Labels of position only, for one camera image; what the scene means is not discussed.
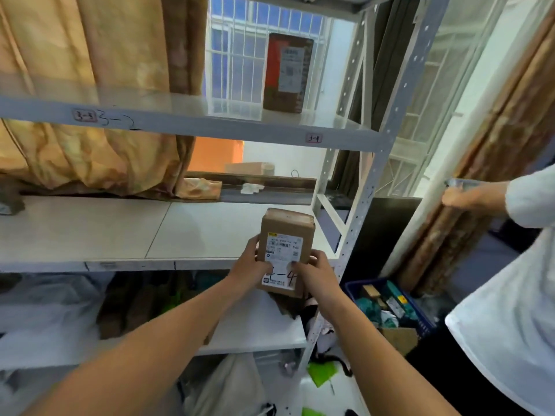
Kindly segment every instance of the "orange curtain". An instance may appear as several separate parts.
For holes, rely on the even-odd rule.
[[[454,177],[508,181],[524,173],[555,132],[555,5],[505,83]],[[438,205],[394,278],[415,294],[441,292],[491,218]]]
[[[40,76],[200,95],[207,10],[208,0],[0,0],[0,72],[30,94],[40,94]],[[44,194],[169,198],[193,145],[192,136],[2,120],[0,173]]]

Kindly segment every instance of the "white shirt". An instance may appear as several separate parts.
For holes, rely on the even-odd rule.
[[[555,165],[509,183],[505,203],[536,242],[446,318],[478,370],[537,416],[555,415]]]

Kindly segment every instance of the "paper label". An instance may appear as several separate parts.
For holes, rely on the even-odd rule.
[[[401,306],[399,305],[397,300],[395,300],[395,298],[393,297],[389,298],[388,300],[386,300],[386,303],[388,307],[393,311],[393,314],[395,314],[395,316],[399,320],[403,318],[403,316],[405,315],[405,310],[401,308]]]
[[[280,92],[299,93],[302,88],[302,64],[305,60],[305,49],[297,47],[281,48],[279,65]]]
[[[299,260],[301,249],[302,238],[269,232],[264,261],[272,263],[274,271],[262,278],[262,284],[294,291],[297,275],[291,271],[291,262]]]

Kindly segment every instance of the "green paper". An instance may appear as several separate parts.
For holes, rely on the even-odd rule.
[[[310,362],[307,371],[312,378],[312,381],[314,381],[314,384],[320,388],[322,384],[337,373],[337,368],[333,362]]]
[[[308,407],[303,407],[302,416],[326,416],[326,415],[324,413],[316,412],[316,410],[309,409]]]

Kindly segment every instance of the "blue plastic crate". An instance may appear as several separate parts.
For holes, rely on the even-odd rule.
[[[378,289],[378,292],[379,292],[379,291],[381,291],[382,287],[386,283],[387,283],[386,278],[374,279],[374,280],[355,280],[355,281],[352,281],[352,282],[345,283],[345,287],[343,289],[345,290],[345,293],[354,302],[358,298],[360,298],[360,289],[364,285],[373,285],[376,289]],[[412,305],[412,307],[415,309],[416,316],[418,317],[418,328],[416,329],[416,332],[418,333],[418,336],[420,338],[422,338],[426,335],[429,335],[432,332],[432,330],[435,328],[435,325],[430,320],[428,320],[428,317],[426,316],[426,314],[424,314],[422,312],[422,310],[416,304],[414,299],[412,299],[405,291],[403,291],[401,289],[399,289],[399,290],[401,291],[401,293],[403,295],[405,295],[409,304]]]

